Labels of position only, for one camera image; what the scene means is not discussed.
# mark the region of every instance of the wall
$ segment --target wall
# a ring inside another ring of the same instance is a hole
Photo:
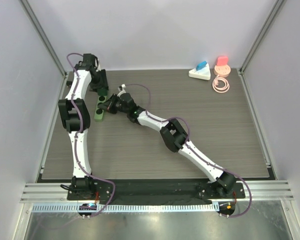
[[[275,1],[29,0],[67,70],[69,52],[94,53],[108,70],[192,68],[219,55],[241,67]]]
[[[61,74],[21,4],[0,1],[0,240],[11,239],[38,173]]]
[[[245,76],[278,176],[300,211],[300,0],[288,0]]]

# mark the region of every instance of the pink square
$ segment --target pink square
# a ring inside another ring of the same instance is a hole
[[[216,61],[217,66],[224,66],[228,64],[228,57],[227,56],[220,56]]]

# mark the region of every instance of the white triangular object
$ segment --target white triangular object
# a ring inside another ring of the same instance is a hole
[[[203,79],[203,80],[210,80],[211,73],[210,73],[210,67],[207,63],[204,68],[197,71],[195,68],[189,71],[189,77],[195,78],[195,79]]]

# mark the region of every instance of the wooden tabletop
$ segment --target wooden tabletop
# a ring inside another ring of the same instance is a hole
[[[148,109],[161,118],[182,117],[190,125],[190,139],[215,163],[242,177],[268,177],[246,96],[235,69],[227,78],[230,89],[216,93],[212,80],[188,77],[188,70],[108,71],[109,96],[121,84],[144,84],[151,90]],[[139,86],[126,89],[136,104],[146,107],[148,93]],[[106,113],[103,122],[94,121],[97,93],[87,91],[90,112],[88,155],[94,175],[106,179],[169,179],[206,177],[193,163],[170,152],[160,134],[131,123],[125,114]],[[73,156],[68,133],[58,116],[43,179],[70,179]]]

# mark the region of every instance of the floor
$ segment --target floor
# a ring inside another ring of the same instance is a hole
[[[109,96],[121,84],[144,84],[151,90],[152,114],[183,117],[191,127],[190,139],[214,162],[242,177],[268,177],[268,171],[252,121],[241,80],[235,69],[227,78],[230,89],[219,94],[210,81],[188,77],[188,70],[108,71]],[[146,108],[148,93],[127,87],[134,101]],[[97,94],[88,91],[90,112],[88,155],[94,175],[106,179],[204,178],[183,156],[170,152],[160,134],[131,123],[125,114],[106,113],[103,122],[93,120]],[[73,173],[71,143],[57,117],[42,179],[70,179]]]
[[[247,204],[238,202],[236,208],[242,211]],[[78,216],[32,213],[24,239],[293,240],[280,201],[254,201],[248,213],[229,219],[216,212],[104,213],[73,220]]]

